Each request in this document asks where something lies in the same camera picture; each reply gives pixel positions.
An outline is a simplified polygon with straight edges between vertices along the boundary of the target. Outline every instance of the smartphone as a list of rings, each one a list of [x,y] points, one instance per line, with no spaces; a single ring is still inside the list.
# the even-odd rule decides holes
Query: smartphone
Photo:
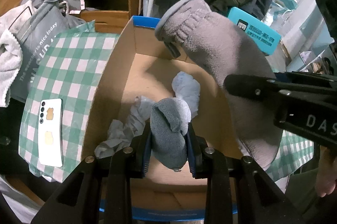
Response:
[[[43,165],[62,167],[62,100],[42,100],[38,119],[39,161]]]

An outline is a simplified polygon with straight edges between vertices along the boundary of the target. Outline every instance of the gray shopping bag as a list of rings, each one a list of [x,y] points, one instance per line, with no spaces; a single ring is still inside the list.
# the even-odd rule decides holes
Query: gray shopping bag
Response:
[[[23,52],[23,61],[11,85],[11,97],[21,102],[26,102],[39,63],[53,42],[53,38],[69,29],[66,18],[58,8],[58,1],[44,0],[16,34]]]

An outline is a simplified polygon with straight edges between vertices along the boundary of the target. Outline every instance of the human hand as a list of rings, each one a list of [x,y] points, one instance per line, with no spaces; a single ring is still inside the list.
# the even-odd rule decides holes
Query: human hand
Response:
[[[337,155],[328,148],[321,146],[321,157],[318,164],[318,173],[315,189],[320,197],[331,194],[336,188]]]

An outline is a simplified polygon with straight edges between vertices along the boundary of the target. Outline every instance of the brown cardboard box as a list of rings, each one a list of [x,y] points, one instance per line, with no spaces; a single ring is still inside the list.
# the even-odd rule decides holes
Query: brown cardboard box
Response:
[[[90,143],[93,139],[90,136],[106,132],[112,119],[125,122],[136,96],[154,101],[174,96],[171,83],[180,71],[191,74],[201,86],[198,116],[192,120],[196,135],[204,137],[209,146],[224,155],[241,158],[227,102],[213,78],[182,50],[179,60],[172,60],[164,43],[155,38],[154,29],[134,26],[133,19],[125,26],[98,85],[85,136],[87,153],[82,158],[98,144]],[[131,188],[134,207],[205,208],[207,180],[193,179],[188,163],[181,172],[174,172],[151,158],[146,178],[133,179]]]

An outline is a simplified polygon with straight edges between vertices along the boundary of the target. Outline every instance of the clothes pile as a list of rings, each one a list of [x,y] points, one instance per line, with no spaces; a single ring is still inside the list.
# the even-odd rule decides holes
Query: clothes pile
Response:
[[[136,97],[125,125],[113,120],[108,138],[95,149],[97,158],[114,155],[130,146],[132,138],[143,133],[150,118],[153,156],[169,169],[178,171],[187,161],[185,135],[188,123],[198,114],[200,84],[189,74],[179,72],[172,81],[175,98],[159,102]]]
[[[84,0],[22,0],[0,17],[0,107],[26,102],[41,59],[60,32],[85,23]]]

